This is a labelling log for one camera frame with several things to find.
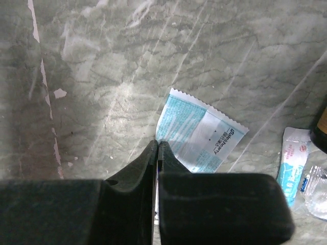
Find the clear plastic bag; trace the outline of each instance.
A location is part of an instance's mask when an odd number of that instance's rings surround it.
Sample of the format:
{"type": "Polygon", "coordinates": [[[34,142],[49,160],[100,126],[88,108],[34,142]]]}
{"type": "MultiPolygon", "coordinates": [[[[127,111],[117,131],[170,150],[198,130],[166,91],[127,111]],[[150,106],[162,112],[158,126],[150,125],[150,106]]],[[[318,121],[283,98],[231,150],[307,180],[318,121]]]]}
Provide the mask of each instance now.
{"type": "Polygon", "coordinates": [[[319,166],[312,166],[306,175],[301,195],[294,206],[295,212],[313,215],[327,221],[327,171],[319,166]]]}

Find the blue printed label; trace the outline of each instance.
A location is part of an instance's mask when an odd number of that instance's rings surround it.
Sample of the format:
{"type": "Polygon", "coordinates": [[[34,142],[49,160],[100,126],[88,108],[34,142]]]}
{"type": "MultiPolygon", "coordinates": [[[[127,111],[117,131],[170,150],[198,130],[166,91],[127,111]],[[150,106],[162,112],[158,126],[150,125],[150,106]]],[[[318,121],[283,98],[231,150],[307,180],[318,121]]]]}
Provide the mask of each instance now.
{"type": "Polygon", "coordinates": [[[292,166],[284,162],[281,165],[277,181],[283,189],[286,201],[289,206],[292,206],[297,192],[297,187],[300,183],[303,166],[292,166]]]}

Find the gray marble surface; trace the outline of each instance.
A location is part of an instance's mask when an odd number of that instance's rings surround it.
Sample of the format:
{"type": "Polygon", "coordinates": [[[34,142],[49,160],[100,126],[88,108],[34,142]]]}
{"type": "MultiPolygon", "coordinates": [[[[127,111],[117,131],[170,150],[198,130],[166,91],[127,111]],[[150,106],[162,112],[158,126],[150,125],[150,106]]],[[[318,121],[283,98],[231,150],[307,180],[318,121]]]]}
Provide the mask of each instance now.
{"type": "MultiPolygon", "coordinates": [[[[171,87],[250,129],[219,172],[276,177],[285,127],[308,128],[327,95],[324,0],[4,0],[0,11],[3,179],[113,175],[154,138],[171,87]]],[[[313,164],[327,166],[314,147],[313,164]]],[[[326,244],[326,223],[294,219],[288,244],[326,244]]]]}

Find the white plastic sachet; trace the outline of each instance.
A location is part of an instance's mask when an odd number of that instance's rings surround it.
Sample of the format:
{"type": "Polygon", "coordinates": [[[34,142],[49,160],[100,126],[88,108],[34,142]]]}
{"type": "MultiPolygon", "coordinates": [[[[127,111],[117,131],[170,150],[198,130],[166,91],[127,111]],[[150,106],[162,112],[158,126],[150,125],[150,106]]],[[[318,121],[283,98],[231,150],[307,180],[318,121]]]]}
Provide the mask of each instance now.
{"type": "Polygon", "coordinates": [[[175,157],[193,173],[214,173],[248,128],[204,102],[171,89],[156,129],[175,157]]]}

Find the plastic packet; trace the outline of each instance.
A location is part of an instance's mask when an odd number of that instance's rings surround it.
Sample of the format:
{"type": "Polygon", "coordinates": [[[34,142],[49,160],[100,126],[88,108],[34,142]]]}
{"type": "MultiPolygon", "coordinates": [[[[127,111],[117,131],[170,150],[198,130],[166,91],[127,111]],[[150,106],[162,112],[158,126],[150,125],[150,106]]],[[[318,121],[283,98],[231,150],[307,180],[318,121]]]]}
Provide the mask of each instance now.
{"type": "Polygon", "coordinates": [[[301,193],[304,212],[327,221],[327,171],[319,166],[312,166],[305,177],[301,193]]]}
{"type": "Polygon", "coordinates": [[[277,182],[288,205],[294,204],[297,187],[309,155],[310,131],[287,127],[283,135],[283,154],[277,182]]]}
{"type": "Polygon", "coordinates": [[[191,172],[214,173],[248,131],[214,107],[172,88],[156,140],[167,141],[191,172]]]}

